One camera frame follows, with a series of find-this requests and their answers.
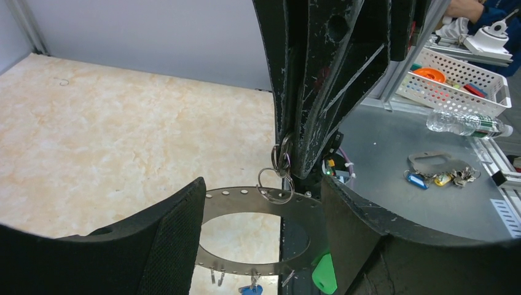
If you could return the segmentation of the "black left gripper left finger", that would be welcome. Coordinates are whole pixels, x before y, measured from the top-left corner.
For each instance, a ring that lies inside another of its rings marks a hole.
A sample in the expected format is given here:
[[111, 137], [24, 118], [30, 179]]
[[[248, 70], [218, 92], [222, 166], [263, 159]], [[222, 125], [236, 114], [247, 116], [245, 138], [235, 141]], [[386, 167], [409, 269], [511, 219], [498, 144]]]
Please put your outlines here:
[[2, 294], [188, 294], [206, 185], [91, 234], [41, 237], [1, 226]]

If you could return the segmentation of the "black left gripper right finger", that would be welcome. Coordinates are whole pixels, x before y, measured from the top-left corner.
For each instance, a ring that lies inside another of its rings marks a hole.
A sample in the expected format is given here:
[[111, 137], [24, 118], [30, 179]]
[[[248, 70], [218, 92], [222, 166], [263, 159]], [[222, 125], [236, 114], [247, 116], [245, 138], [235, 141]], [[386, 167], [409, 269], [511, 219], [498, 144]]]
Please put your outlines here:
[[321, 204], [339, 294], [519, 294], [520, 240], [485, 242], [409, 221], [335, 178]]

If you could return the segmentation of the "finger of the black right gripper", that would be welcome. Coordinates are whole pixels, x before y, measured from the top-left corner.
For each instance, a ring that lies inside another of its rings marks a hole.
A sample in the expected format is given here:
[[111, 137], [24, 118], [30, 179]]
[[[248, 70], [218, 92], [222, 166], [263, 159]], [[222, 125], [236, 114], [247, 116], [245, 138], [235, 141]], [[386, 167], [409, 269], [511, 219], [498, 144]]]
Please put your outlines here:
[[289, 11], [287, 1], [254, 0], [275, 108], [275, 142], [291, 131]]
[[306, 178], [390, 63], [390, 1], [309, 1], [291, 173]]

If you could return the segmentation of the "green plastic key tag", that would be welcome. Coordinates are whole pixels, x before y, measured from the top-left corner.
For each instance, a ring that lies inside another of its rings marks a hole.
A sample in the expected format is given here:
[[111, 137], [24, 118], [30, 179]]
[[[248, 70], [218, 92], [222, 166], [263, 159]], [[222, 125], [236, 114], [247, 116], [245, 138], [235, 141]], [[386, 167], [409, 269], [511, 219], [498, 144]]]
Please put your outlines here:
[[332, 256], [325, 254], [317, 263], [312, 272], [312, 280], [315, 286], [324, 294], [334, 294], [337, 290], [337, 280], [335, 277]]

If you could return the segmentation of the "blue plastic key tag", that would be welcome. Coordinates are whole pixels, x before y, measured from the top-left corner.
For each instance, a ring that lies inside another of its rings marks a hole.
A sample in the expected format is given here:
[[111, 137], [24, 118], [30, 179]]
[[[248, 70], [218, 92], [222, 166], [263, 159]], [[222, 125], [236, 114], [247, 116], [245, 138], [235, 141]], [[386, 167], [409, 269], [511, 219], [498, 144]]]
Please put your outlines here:
[[238, 289], [240, 295], [262, 295], [263, 291], [261, 285], [243, 286]]

